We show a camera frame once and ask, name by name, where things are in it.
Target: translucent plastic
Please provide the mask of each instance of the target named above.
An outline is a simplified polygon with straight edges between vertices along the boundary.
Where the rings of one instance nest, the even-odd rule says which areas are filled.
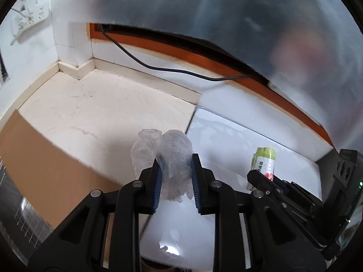
[[[194,196],[191,182],[193,147],[188,137],[179,130],[162,134],[156,129],[144,129],[131,148],[131,159],[136,178],[141,171],[152,167],[156,158],[163,174],[160,199],[182,202],[182,196]]]
[[[52,0],[53,19],[211,41],[363,152],[363,36],[341,0]]]

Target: plastic bag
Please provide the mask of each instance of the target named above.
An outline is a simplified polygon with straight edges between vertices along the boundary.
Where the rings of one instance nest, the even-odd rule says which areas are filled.
[[[188,137],[179,130],[162,134],[156,129],[144,129],[131,148],[131,160],[138,179],[141,171],[151,168],[156,158],[163,175],[160,199],[182,202],[182,196],[194,196],[192,186],[193,147]]]

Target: white wall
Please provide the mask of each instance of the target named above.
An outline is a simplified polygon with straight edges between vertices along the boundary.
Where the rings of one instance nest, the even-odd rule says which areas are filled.
[[[46,2],[51,9],[51,0],[38,0],[38,4]],[[58,61],[51,15],[10,45],[14,39],[11,21],[18,15],[11,10],[0,25],[0,50],[10,77],[0,90],[0,117],[28,86]]]
[[[92,58],[86,23],[58,21],[53,17],[53,33],[60,61],[79,67]]]
[[[207,76],[217,76],[208,70],[170,56],[128,45],[124,47],[140,60],[153,66],[179,68]],[[331,145],[305,124],[237,83],[231,81],[214,83],[185,74],[150,70],[133,61],[110,42],[94,39],[92,51],[95,58],[139,70],[197,91],[202,94],[199,105],[254,130],[312,161],[317,161],[332,149]]]

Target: electrical outlet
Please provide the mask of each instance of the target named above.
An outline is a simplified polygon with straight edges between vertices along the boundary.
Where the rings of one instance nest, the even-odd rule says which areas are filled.
[[[12,32],[14,35],[14,41],[26,30],[31,28],[32,26],[46,20],[49,16],[49,4],[44,3],[42,5],[36,4],[37,0],[25,0],[22,1],[22,4],[18,4],[20,7],[19,10],[24,16],[21,14],[15,15],[12,20]]]

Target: power cord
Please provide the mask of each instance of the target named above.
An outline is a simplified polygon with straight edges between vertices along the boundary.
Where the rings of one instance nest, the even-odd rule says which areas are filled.
[[[173,68],[163,68],[163,67],[150,66],[150,65],[142,62],[138,58],[136,58],[134,55],[132,55],[130,52],[128,52],[124,47],[122,47],[116,40],[114,40],[108,34],[106,34],[106,32],[103,29],[102,24],[100,24],[99,26],[101,28],[101,32],[103,33],[103,35],[106,38],[108,38],[111,42],[113,42],[117,47],[119,47],[123,52],[125,52],[129,57],[131,57],[137,63],[139,63],[142,66],[144,66],[146,68],[149,68],[151,70],[160,70],[160,71],[168,71],[168,72],[185,73],[187,75],[195,76],[197,78],[204,79],[204,80],[207,80],[207,81],[213,81],[213,82],[236,80],[236,79],[246,79],[246,78],[249,78],[250,77],[250,76],[246,76],[246,75],[241,75],[241,76],[230,76],[230,77],[223,77],[223,78],[210,78],[210,77],[203,76],[203,75],[200,75],[200,74],[197,74],[195,72],[188,71],[188,70],[177,70],[177,69],[173,69]]]

